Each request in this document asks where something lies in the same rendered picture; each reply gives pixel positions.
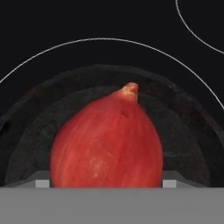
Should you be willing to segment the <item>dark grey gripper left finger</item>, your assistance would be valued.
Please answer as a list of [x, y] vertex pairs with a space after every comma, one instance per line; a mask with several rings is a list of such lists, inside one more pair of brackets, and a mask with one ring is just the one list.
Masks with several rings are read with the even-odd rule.
[[50, 172], [36, 171], [29, 178], [8, 184], [6, 187], [49, 188], [50, 185]]

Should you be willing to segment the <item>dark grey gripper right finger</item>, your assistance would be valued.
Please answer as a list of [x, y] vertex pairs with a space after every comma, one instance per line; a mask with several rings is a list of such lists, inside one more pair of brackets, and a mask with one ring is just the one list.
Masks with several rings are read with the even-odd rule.
[[163, 188], [186, 188], [186, 187], [205, 188], [206, 186], [184, 178], [177, 171], [163, 171], [162, 187]]

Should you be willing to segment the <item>red onion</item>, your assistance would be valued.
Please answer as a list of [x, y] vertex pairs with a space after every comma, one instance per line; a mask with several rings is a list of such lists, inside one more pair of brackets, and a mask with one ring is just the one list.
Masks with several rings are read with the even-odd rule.
[[158, 133], [137, 102], [138, 85], [89, 103], [54, 138], [55, 187], [158, 187], [163, 152]]

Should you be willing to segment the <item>black pan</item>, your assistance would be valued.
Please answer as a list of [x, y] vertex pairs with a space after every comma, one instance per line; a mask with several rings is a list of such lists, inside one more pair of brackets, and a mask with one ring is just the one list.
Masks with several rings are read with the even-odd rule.
[[139, 103], [160, 136], [167, 177], [224, 186], [224, 129], [170, 80], [132, 66], [86, 66], [33, 88], [0, 117], [0, 184], [14, 184], [49, 168], [53, 138], [65, 121], [93, 100], [134, 81]]

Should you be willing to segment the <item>black glass hob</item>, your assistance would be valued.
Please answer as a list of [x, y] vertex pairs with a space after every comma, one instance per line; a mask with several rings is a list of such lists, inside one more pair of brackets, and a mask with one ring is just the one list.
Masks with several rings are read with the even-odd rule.
[[224, 54], [177, 10], [175, 0], [0, 0], [0, 117], [54, 76], [106, 65], [165, 77], [224, 129]]

